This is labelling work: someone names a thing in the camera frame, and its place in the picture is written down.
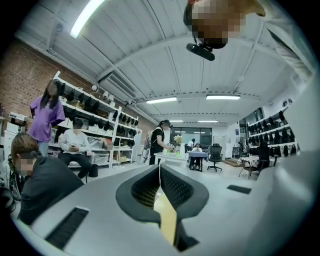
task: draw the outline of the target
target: white shirt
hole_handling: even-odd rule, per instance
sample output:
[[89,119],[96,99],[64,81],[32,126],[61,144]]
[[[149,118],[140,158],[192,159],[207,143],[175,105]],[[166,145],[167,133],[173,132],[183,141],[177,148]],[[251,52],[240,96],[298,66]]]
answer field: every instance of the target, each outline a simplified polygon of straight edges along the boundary
[[194,147],[194,142],[193,142],[192,140],[190,140],[190,141],[188,142],[188,147],[191,147],[191,148]]
[[202,148],[196,148],[196,147],[194,147],[192,150],[191,150],[192,152],[202,152]]
[[265,16],[259,17],[264,21],[266,28],[293,51],[274,41],[277,53],[294,69],[303,81],[308,81],[316,70],[318,62],[302,31],[278,3],[270,0],[257,1],[265,11]]
[[[69,146],[71,144],[77,145],[79,147],[79,152],[69,151]],[[63,153],[69,153],[72,155],[82,154],[90,150],[90,144],[87,136],[83,132],[76,135],[72,129],[64,132],[62,139],[59,141],[59,146],[62,148]]]

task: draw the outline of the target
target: ceiling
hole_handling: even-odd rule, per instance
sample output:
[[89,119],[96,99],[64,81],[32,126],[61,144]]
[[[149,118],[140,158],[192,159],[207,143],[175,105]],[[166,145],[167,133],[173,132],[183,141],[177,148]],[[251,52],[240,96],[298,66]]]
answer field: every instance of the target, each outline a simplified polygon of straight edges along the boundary
[[[240,37],[213,50],[215,61],[210,62],[186,49],[193,42],[182,20],[187,0],[105,0],[75,39],[69,32],[88,1],[39,1],[17,38],[92,83],[99,81],[118,99],[134,100],[156,121],[168,118],[197,126],[198,120],[218,120],[214,126],[231,125],[287,88],[293,70],[278,56],[255,14],[247,16]],[[133,96],[105,79],[111,72]],[[207,94],[233,92],[241,99],[205,99]],[[178,101],[145,103],[167,96]]]

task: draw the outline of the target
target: printer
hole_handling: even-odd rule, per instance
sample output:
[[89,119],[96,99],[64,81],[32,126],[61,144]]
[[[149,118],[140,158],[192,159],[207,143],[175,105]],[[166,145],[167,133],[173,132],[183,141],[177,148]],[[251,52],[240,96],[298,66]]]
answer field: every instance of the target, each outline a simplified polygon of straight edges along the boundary
[[10,112],[9,114],[10,122],[6,124],[6,130],[11,133],[22,133],[26,131],[27,119],[28,117],[23,114],[17,114]]

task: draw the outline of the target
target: red brick wall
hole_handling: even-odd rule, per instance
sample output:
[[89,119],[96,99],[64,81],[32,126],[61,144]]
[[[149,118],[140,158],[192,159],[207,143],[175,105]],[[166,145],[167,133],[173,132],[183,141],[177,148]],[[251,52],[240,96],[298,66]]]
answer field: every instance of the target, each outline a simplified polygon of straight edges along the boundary
[[[6,118],[3,130],[6,129],[10,112],[27,116],[27,127],[30,126],[32,122],[30,104],[44,93],[48,82],[57,71],[61,71],[59,76],[62,79],[77,87],[82,87],[86,92],[92,92],[92,85],[82,77],[21,41],[12,42],[0,60],[0,100],[1,107],[5,107],[4,117]],[[127,108],[125,111],[133,117],[137,116],[131,109]],[[143,130],[143,141],[146,132],[154,127],[155,125],[151,122],[139,117],[138,128]]]

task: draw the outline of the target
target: person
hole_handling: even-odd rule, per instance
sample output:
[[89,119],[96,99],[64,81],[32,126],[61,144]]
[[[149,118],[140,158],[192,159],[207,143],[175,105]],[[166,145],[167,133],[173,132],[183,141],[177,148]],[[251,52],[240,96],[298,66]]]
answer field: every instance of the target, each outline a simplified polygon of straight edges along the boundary
[[[195,147],[191,150],[192,152],[202,152],[201,145],[199,143],[195,144]],[[193,166],[193,169],[196,169],[197,166],[200,169],[200,157],[190,157],[190,166]]]
[[77,190],[83,182],[58,158],[44,157],[29,134],[18,133],[11,144],[14,169],[27,175],[21,191],[18,217],[31,225],[46,209]]
[[72,129],[66,130],[59,141],[59,146],[63,153],[59,155],[59,159],[68,166],[71,161],[77,162],[81,166],[78,177],[82,179],[91,169],[91,163],[84,155],[90,150],[87,136],[81,131],[83,122],[79,118],[75,118],[72,122]]
[[30,105],[33,122],[28,133],[37,141],[39,151],[44,157],[48,156],[51,127],[65,120],[63,106],[59,101],[61,86],[57,79],[50,81],[43,95]]
[[190,140],[190,141],[188,142],[188,150],[189,150],[189,151],[194,148],[195,142],[196,142],[196,139],[195,139],[195,138],[193,138],[192,140]]
[[183,21],[202,42],[219,49],[237,35],[249,14],[264,21],[278,54],[307,82],[318,67],[317,59],[295,21],[275,1],[188,0]]
[[159,125],[154,129],[152,132],[151,136],[151,148],[150,148],[150,160],[149,160],[149,165],[154,165],[155,164],[155,153],[160,153],[164,149],[167,150],[173,150],[170,146],[166,145],[164,143],[165,140],[165,133],[164,131],[169,130],[170,128],[170,121],[169,120],[163,120],[159,123]]

